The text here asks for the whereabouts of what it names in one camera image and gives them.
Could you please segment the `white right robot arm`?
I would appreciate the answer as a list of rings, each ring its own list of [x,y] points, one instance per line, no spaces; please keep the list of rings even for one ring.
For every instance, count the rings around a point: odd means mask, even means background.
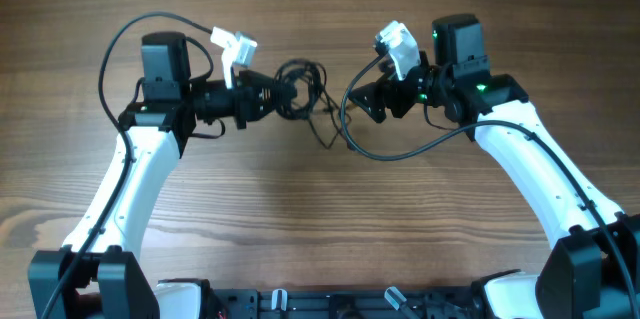
[[[494,75],[483,29],[472,14],[432,24],[428,57],[408,28],[387,24],[375,38],[381,75],[354,79],[344,101],[382,122],[413,106],[442,108],[445,139],[467,136],[506,172],[546,235],[551,252],[537,274],[509,270],[466,287],[424,291],[411,305],[397,288],[386,301],[408,318],[635,318],[639,314],[639,219],[599,191],[544,127],[526,91]]]

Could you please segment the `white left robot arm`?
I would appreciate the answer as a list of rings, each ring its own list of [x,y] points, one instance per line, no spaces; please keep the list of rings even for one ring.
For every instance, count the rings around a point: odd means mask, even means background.
[[[213,28],[223,77],[194,77],[180,32],[143,37],[143,76],[135,99],[116,121],[111,164],[82,220],[56,251],[40,250],[28,268],[40,318],[223,318],[210,284],[169,279],[151,286],[140,265],[143,237],[166,179],[198,122],[226,117],[236,126],[258,121],[295,97],[290,84],[250,70],[256,41]]]

